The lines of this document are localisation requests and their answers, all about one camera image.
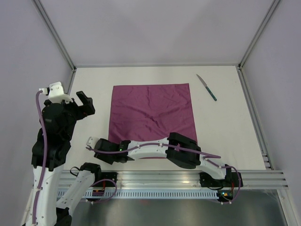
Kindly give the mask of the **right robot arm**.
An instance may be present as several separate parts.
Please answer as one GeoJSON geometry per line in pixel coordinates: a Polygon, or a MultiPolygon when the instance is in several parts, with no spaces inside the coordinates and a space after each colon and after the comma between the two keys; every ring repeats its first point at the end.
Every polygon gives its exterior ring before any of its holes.
{"type": "Polygon", "coordinates": [[[167,159],[177,167],[187,170],[199,168],[201,187],[212,190],[243,187],[241,173],[221,162],[221,157],[201,151],[197,142],[179,133],[153,141],[124,140],[120,143],[90,137],[87,149],[105,163],[127,163],[140,159],[167,159]]]}

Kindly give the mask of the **knife with teal handle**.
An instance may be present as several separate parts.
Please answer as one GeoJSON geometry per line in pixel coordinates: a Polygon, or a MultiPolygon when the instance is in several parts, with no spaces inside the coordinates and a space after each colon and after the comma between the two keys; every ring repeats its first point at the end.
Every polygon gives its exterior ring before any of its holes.
{"type": "Polygon", "coordinates": [[[206,82],[198,75],[196,74],[196,76],[198,77],[198,79],[201,81],[201,83],[203,84],[203,86],[205,87],[205,89],[207,90],[207,92],[210,94],[210,96],[213,98],[214,101],[217,101],[217,98],[215,97],[215,95],[212,93],[212,91],[210,90],[210,88],[208,87],[208,85],[206,84],[206,82]]]}

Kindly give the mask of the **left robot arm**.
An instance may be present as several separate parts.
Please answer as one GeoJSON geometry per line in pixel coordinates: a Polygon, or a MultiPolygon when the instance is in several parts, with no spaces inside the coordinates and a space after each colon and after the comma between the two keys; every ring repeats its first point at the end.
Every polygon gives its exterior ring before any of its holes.
{"type": "Polygon", "coordinates": [[[32,148],[33,194],[26,226],[69,226],[73,212],[91,186],[99,186],[103,176],[100,165],[85,162],[79,169],[75,182],[58,201],[59,179],[64,169],[71,138],[77,121],[95,114],[93,100],[84,92],[76,95],[82,105],[72,98],[57,103],[47,99],[41,108],[36,94],[36,105],[41,129],[32,148]]]}

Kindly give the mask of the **purple cloth napkin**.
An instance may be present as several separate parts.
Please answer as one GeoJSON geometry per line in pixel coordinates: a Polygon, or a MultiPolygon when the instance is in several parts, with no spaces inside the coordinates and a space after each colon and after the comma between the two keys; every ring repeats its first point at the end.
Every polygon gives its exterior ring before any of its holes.
{"type": "Polygon", "coordinates": [[[171,132],[197,141],[189,84],[113,87],[109,141],[152,141],[171,132]]]}

